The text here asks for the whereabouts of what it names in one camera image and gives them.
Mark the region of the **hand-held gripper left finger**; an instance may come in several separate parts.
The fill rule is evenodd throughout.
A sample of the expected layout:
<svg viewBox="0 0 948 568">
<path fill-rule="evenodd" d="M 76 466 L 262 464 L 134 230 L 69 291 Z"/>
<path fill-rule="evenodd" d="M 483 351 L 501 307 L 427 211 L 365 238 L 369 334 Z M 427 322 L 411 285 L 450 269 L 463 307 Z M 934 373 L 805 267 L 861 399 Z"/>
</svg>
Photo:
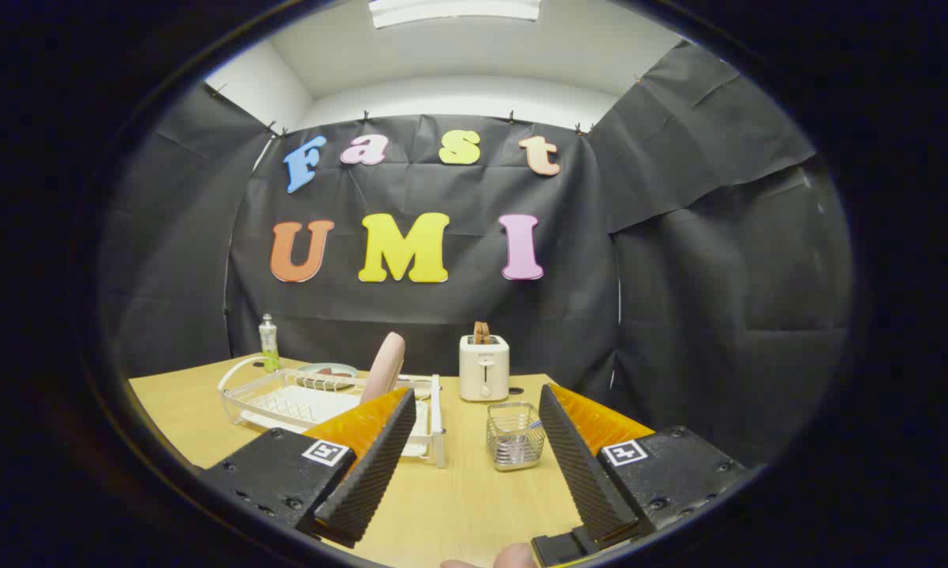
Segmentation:
<svg viewBox="0 0 948 568">
<path fill-rule="evenodd" d="M 302 434 L 269 428 L 203 480 L 269 524 L 354 547 L 415 423 L 412 388 L 392 390 Z"/>
</svg>

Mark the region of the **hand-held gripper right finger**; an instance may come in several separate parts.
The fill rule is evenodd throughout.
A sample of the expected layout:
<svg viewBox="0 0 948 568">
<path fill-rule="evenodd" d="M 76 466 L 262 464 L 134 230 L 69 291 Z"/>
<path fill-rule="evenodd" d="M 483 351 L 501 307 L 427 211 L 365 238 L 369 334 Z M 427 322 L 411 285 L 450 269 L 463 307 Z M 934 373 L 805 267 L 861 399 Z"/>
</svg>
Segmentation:
<svg viewBox="0 0 948 568">
<path fill-rule="evenodd" d="M 532 539 L 543 567 L 572 566 L 651 538 L 751 477 L 691 429 L 655 431 L 558 385 L 540 391 L 539 416 L 580 517 L 571 532 Z"/>
</svg>

